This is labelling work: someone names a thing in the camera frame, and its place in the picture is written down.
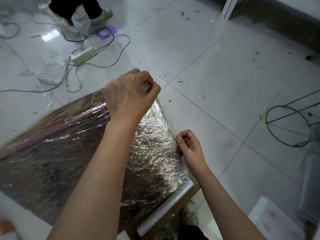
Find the leg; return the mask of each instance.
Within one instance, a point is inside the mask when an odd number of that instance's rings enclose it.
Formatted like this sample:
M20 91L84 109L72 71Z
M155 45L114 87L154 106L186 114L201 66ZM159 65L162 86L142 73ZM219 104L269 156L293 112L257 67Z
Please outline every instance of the leg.
M102 9L97 0L80 0L80 2L90 19L95 19L101 15Z
M198 226L186 226L179 232L178 240L209 240Z
M79 5L78 0L51 0L49 8L59 16L70 20Z

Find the floor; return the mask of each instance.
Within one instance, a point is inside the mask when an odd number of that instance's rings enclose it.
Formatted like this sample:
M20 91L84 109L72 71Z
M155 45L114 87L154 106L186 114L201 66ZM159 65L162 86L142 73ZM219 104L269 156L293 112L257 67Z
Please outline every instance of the floor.
M70 93L77 100L102 88L132 68L147 70L161 86L159 97L174 131L191 129L198 137L205 159L226 191L249 214L259 197L270 198L301 225L296 214L302 184L300 163L307 147L280 143L267 130L268 108L306 95L320 86L320 67L306 61L313 51L245 15L220 20L220 5L213 0L99 0L111 8L109 24L130 44L110 68L84 65L77 75L82 89ZM85 16L82 8L74 19ZM68 58L80 48L55 35L54 25L43 13L16 12L7 18L21 26L18 36L0 39L0 90L34 90L40 76L58 81L63 68L57 57ZM77 24L88 32L89 20ZM95 56L91 63L113 64L128 44L126 36ZM83 47L98 48L107 43L86 40ZM75 70L69 74L69 89L78 90ZM13 139L36 121L69 102L64 85L51 93L0 93L0 145ZM315 94L293 107L318 102ZM318 109L311 109L318 118ZM273 110L276 118L283 111ZM279 127L292 126L301 133L274 127L282 140L305 138L301 118L287 118ZM197 206L199 227L209 239L219 239L217 225L200 190L192 199ZM45 239L51 226L0 193L0 216L13 221L23 239ZM118 239L128 239L126 233Z

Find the extension cord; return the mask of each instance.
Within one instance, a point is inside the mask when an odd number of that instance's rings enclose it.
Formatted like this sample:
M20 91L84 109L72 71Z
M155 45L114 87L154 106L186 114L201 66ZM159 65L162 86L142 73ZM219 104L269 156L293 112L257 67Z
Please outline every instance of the extension cord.
M90 47L81 51L79 54L76 54L75 56L71 54L70 59L72 60L73 64L75 64L78 67L96 55L97 52L95 51L95 49Z

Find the crumpled clear plastic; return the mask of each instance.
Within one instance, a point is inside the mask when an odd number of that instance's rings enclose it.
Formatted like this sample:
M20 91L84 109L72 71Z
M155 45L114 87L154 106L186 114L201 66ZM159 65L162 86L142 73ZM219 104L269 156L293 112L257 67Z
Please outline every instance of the crumpled clear plastic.
M102 90L49 114L0 151L0 190L53 225L109 120ZM186 181L186 167L157 99L141 120L130 150L118 231Z
M38 90L39 91L46 91L48 89L54 88L56 86L58 86L59 84L61 84L62 80L64 79L64 77L66 77L66 64L67 61L66 59L61 56L58 55L56 53L52 53L50 55L50 60L48 62L46 62L45 67L49 68L49 67L53 67L56 68L58 67L59 69L55 69L55 70L59 70L61 71L56 77L49 77L44 75L42 72L37 71L37 70L33 70L31 68L29 68L28 70L21 72L20 75L22 76L34 76L38 79L39 81L39 87ZM53 101L52 101L52 93L51 91L48 92L43 92L42 95L47 99L47 111L51 111L52 110L52 106L53 106Z

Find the hand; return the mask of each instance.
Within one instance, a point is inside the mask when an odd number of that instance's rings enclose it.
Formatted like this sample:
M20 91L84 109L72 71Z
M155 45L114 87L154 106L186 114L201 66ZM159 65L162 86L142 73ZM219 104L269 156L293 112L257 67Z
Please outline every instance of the hand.
M184 160L194 177L207 170L210 171L202 153L197 137L191 130L184 130L176 136L176 141L183 153Z
M143 91L142 83L151 85L149 93ZM149 72L141 72L137 68L112 80L104 87L106 107L111 120L127 118L139 123L160 90L160 86L153 81Z

